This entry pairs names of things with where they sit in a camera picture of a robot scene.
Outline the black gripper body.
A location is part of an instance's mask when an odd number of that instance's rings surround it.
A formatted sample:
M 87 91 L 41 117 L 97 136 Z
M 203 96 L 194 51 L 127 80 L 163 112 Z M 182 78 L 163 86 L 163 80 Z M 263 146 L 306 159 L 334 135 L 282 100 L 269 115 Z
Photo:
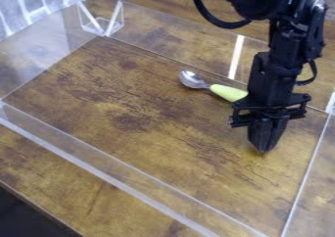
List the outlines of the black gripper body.
M 247 96 L 234 102 L 231 127 L 251 125 L 261 119 L 302 119 L 309 94 L 295 93 L 297 73 L 273 63 L 269 52 L 254 56 Z

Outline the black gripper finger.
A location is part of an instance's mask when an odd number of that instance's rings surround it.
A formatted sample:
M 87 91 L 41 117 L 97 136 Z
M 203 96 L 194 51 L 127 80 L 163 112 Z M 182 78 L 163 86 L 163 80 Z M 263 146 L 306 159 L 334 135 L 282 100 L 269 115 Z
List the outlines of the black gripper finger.
M 271 120 L 273 125 L 270 130 L 270 138 L 267 141 L 265 152 L 270 152 L 275 148 L 282 138 L 282 135 L 286 131 L 289 120 L 290 120 L 289 117 L 275 118 Z
M 273 121 L 267 118 L 255 120 L 247 127 L 247 138 L 259 152 L 269 152 Z

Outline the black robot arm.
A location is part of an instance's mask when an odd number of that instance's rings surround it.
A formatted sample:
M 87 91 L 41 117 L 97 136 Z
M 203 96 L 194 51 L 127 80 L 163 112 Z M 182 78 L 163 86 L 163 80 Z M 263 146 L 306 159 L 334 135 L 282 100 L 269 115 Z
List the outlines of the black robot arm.
M 318 74 L 316 60 L 325 47 L 326 0 L 229 0 L 243 17 L 233 23 L 210 13 L 203 0 L 193 1 L 203 18 L 221 28 L 270 22 L 270 50 L 254 56 L 247 95 L 234 102 L 231 116 L 231 126 L 245 126 L 250 143 L 267 153 L 275 148 L 289 121 L 306 114 L 311 97 L 294 89 L 314 82 L 313 78 L 298 79 L 305 66 Z

